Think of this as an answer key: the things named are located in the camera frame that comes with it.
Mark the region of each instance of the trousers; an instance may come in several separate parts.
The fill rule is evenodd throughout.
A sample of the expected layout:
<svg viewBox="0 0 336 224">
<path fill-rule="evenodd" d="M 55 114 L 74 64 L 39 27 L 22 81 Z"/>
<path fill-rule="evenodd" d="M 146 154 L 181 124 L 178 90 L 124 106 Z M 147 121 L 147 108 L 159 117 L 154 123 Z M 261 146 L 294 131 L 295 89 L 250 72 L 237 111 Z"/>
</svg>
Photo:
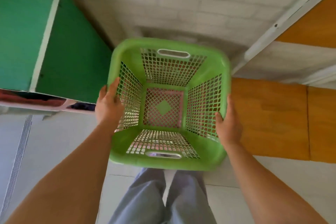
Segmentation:
<svg viewBox="0 0 336 224">
<path fill-rule="evenodd" d="M 166 206 L 163 169 L 143 168 L 122 198 L 109 224 L 216 224 L 202 172 L 176 171 Z"/>
</svg>

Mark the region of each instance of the green cabinet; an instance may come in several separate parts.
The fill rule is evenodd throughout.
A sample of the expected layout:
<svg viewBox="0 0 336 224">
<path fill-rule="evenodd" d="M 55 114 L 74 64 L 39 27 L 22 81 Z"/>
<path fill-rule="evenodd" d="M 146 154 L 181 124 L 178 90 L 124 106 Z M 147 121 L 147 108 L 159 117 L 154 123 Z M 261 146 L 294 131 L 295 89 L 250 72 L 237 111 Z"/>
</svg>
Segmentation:
<svg viewBox="0 0 336 224">
<path fill-rule="evenodd" d="M 95 103 L 111 54 L 72 0 L 0 0 L 0 89 Z"/>
</svg>

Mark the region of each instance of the forearm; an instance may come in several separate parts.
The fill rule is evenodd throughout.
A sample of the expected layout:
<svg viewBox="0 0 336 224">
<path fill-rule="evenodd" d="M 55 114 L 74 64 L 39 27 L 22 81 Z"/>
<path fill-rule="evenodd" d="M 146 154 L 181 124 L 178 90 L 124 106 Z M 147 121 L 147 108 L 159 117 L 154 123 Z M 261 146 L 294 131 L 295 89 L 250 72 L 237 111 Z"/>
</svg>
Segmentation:
<svg viewBox="0 0 336 224">
<path fill-rule="evenodd" d="M 326 223 L 296 192 L 263 167 L 241 144 L 225 147 L 256 223 Z"/>
<path fill-rule="evenodd" d="M 99 124 L 38 182 L 6 223 L 95 223 L 114 127 Z"/>
</svg>

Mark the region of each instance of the green diamond shape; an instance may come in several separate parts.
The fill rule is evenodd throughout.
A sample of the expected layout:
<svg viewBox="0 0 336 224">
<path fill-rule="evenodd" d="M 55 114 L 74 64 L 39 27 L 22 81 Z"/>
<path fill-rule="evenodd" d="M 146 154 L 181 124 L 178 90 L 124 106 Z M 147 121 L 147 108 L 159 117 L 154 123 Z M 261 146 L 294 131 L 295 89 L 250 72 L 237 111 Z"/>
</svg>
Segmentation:
<svg viewBox="0 0 336 224">
<path fill-rule="evenodd" d="M 159 103 L 156 106 L 156 109 L 159 110 L 161 115 L 165 115 L 167 112 L 169 112 L 171 110 L 171 106 L 169 105 L 169 103 L 166 100 L 163 100 L 161 103 Z"/>
</svg>

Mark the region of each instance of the wooden plank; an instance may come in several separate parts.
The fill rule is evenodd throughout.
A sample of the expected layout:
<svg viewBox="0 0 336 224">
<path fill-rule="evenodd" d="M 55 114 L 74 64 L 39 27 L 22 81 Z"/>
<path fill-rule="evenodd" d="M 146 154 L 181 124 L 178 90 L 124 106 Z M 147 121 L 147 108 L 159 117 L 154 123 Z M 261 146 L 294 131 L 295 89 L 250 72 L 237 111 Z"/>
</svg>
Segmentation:
<svg viewBox="0 0 336 224">
<path fill-rule="evenodd" d="M 36 92 L 95 103 L 112 51 L 72 0 L 60 0 Z"/>
<path fill-rule="evenodd" d="M 53 0 L 0 0 L 0 88 L 29 90 Z"/>
<path fill-rule="evenodd" d="M 336 90 L 308 87 L 310 157 L 336 163 Z"/>
<path fill-rule="evenodd" d="M 322 0 L 276 41 L 336 48 L 336 0 Z"/>
<path fill-rule="evenodd" d="M 306 86 L 233 78 L 232 96 L 248 151 L 309 160 Z"/>
</svg>

